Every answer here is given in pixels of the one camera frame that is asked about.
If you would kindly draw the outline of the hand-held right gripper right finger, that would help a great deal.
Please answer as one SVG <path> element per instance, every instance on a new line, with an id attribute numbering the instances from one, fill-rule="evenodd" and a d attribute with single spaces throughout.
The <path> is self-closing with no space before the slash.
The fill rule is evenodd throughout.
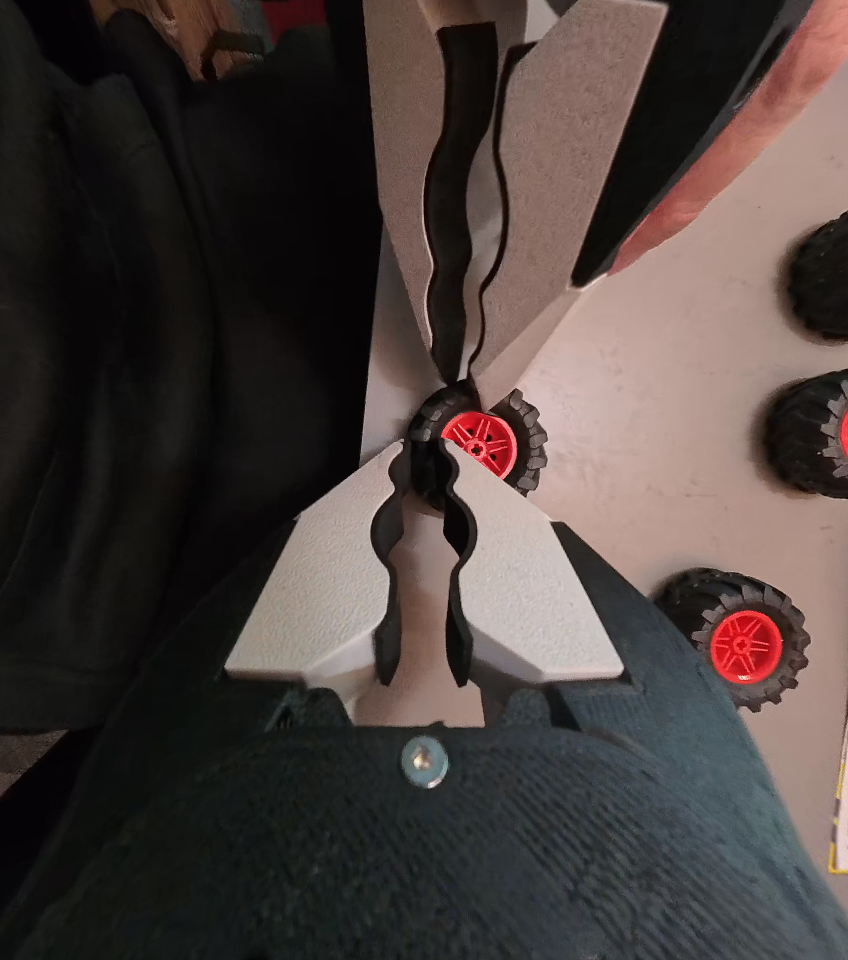
<path id="1" fill-rule="evenodd" d="M 443 535 L 456 557 L 447 661 L 496 724 L 521 690 L 616 682 L 622 657 L 550 517 L 452 442 L 439 444 Z"/>

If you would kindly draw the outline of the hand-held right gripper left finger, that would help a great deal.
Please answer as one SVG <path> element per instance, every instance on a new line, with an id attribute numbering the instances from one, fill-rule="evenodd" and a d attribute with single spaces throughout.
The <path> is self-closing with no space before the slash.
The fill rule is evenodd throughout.
<path id="1" fill-rule="evenodd" d="M 302 511 L 225 662 L 228 678 L 331 690 L 349 719 L 402 653 L 398 572 L 410 451 L 382 450 Z"/>

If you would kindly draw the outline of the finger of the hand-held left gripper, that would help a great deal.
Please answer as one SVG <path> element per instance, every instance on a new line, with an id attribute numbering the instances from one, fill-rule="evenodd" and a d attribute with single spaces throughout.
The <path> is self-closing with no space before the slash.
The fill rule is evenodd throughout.
<path id="1" fill-rule="evenodd" d="M 489 131 L 498 32 L 478 2 L 363 4 L 378 192 L 421 337 L 442 379 L 465 376 L 467 194 Z"/>
<path id="2" fill-rule="evenodd" d="M 480 298 L 471 366 L 482 397 L 506 396 L 585 296 L 575 264 L 667 13 L 658 2 L 576 2 L 504 85 L 502 258 Z"/>

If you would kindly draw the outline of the grey desk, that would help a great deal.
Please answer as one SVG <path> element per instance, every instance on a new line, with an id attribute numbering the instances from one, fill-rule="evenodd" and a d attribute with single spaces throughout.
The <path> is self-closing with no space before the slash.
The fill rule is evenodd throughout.
<path id="1" fill-rule="evenodd" d="M 827 870 L 848 698 L 848 501 L 767 470 L 766 409 L 848 368 L 791 315 L 792 247 L 848 210 L 848 60 L 697 220 L 561 323 L 521 388 L 550 458 L 531 499 L 641 592 L 675 572 L 740 571 L 807 618 L 798 689 L 742 711 L 814 862 Z"/>

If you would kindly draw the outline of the person's left hand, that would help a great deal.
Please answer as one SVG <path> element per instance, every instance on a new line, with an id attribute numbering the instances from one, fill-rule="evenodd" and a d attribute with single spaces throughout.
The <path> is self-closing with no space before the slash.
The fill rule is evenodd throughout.
<path id="1" fill-rule="evenodd" d="M 814 100 L 848 59 L 848 1 L 815 1 L 777 61 L 708 150 L 622 244 L 610 275 L 693 223 Z"/>

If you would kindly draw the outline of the wooden furniture piece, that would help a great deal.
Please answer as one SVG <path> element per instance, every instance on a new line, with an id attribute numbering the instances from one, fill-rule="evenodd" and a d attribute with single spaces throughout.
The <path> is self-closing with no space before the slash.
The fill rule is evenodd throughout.
<path id="1" fill-rule="evenodd" d="M 90 6 L 100 25 L 119 10 L 145 17 L 194 79 L 221 79 L 274 47 L 260 2 L 92 1 Z"/>

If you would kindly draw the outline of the dark cloth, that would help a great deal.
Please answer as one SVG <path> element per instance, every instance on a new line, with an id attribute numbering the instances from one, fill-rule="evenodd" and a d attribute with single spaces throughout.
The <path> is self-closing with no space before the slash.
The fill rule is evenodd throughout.
<path id="1" fill-rule="evenodd" d="M 382 220 L 360 2 L 225 78 L 0 2 L 0 734 L 100 724 L 357 464 Z"/>

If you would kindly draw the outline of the small red piece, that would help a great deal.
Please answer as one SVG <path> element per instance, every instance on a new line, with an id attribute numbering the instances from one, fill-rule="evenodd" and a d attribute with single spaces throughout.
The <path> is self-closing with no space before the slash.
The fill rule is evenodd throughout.
<path id="1" fill-rule="evenodd" d="M 766 422 L 767 459 L 788 485 L 848 499 L 848 368 L 794 385 Z"/>

